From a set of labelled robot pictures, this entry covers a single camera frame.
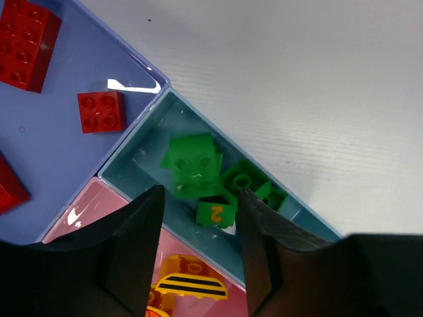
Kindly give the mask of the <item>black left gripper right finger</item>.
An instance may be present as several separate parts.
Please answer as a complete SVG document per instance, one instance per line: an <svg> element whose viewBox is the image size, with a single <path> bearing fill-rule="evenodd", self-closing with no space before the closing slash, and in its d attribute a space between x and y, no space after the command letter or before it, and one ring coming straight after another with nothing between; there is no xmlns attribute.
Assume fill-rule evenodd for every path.
<svg viewBox="0 0 423 317"><path fill-rule="evenodd" d="M422 237L321 238L273 211L250 190L237 230L250 316L421 316Z"/></svg>

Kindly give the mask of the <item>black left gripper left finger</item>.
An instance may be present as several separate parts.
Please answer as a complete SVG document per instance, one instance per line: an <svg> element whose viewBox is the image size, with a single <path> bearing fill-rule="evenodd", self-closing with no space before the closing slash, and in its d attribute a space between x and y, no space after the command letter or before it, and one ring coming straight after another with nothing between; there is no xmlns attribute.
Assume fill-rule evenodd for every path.
<svg viewBox="0 0 423 317"><path fill-rule="evenodd" d="M2 316L143 316L165 190L49 243L1 243Z"/></svg>

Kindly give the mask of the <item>yellow black striped lego brick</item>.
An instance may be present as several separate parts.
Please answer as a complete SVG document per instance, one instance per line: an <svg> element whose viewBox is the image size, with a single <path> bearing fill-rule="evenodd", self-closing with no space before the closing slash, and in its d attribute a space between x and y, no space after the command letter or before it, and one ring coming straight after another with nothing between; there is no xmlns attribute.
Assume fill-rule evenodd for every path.
<svg viewBox="0 0 423 317"><path fill-rule="evenodd" d="M228 290L222 275L196 256L182 254L163 260L155 289L162 294L172 293L181 297L228 299Z"/></svg>

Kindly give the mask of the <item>green number two lego cube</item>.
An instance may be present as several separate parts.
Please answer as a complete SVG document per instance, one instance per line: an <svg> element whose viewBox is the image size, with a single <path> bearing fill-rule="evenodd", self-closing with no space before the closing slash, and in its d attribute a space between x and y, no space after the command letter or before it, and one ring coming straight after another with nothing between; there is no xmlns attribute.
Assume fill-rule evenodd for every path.
<svg viewBox="0 0 423 317"><path fill-rule="evenodd" d="M215 225L226 229L234 225L236 211L235 205L221 195L202 197L198 201L196 223L203 227Z"/></svg>

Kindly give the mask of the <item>green lego plate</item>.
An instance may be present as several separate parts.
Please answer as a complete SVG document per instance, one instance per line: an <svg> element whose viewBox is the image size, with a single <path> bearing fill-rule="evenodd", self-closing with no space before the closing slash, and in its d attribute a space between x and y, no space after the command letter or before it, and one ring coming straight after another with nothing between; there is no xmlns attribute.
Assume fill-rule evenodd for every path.
<svg viewBox="0 0 423 317"><path fill-rule="evenodd" d="M265 198L271 192L271 180L246 158L241 159L219 178L222 185L222 196L230 203L235 203L239 191L244 188L250 189L260 199Z"/></svg>

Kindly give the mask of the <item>red curved lego brick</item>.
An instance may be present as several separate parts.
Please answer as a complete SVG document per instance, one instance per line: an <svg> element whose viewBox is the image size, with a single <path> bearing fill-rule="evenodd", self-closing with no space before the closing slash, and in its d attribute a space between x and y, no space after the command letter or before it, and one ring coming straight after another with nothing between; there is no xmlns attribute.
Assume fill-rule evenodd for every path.
<svg viewBox="0 0 423 317"><path fill-rule="evenodd" d="M29 201L30 193L1 154L1 215Z"/></svg>

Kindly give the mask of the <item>green curved lego brick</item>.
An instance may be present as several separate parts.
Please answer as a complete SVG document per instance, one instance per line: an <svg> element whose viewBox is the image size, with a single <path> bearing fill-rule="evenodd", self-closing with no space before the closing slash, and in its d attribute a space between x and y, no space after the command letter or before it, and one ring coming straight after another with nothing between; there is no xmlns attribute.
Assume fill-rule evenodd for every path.
<svg viewBox="0 0 423 317"><path fill-rule="evenodd" d="M171 171L177 198L211 197L219 194L222 160L212 134L197 133L171 137L160 167Z"/></svg>

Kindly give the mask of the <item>small red lego brick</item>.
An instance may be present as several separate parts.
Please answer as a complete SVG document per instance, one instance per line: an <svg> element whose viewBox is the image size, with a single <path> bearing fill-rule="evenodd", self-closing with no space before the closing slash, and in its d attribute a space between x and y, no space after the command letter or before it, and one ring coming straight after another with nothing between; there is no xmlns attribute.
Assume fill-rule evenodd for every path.
<svg viewBox="0 0 423 317"><path fill-rule="evenodd" d="M127 128L125 97L118 91L77 95L83 133L124 131Z"/></svg>

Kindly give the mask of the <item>red bottom lego brick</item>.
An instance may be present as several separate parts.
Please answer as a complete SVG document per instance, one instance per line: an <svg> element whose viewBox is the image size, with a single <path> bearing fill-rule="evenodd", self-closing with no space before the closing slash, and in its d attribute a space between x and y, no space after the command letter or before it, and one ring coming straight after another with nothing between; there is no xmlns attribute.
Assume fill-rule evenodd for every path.
<svg viewBox="0 0 423 317"><path fill-rule="evenodd" d="M30 1L5 1L1 13L1 82L42 92L61 19Z"/></svg>

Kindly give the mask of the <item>light blue container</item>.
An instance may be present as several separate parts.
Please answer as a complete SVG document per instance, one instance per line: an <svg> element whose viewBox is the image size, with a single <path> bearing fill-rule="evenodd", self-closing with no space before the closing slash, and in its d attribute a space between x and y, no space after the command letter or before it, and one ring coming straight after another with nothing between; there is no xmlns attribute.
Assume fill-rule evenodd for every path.
<svg viewBox="0 0 423 317"><path fill-rule="evenodd" d="M98 174L128 200L164 186L164 227L238 285L245 283L235 217L243 188L301 228L329 241L339 238L174 90L145 111Z"/></svg>

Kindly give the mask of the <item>dark blue container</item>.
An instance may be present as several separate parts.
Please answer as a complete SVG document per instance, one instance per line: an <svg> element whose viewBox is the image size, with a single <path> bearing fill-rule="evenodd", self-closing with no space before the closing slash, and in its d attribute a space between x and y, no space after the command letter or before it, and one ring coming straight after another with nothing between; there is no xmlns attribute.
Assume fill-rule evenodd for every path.
<svg viewBox="0 0 423 317"><path fill-rule="evenodd" d="M77 95L124 86L133 127L169 79L80 1L41 1L61 21L42 91L1 85L1 153L30 194L1 216L1 239L31 244L46 235L124 134L81 129Z"/></svg>

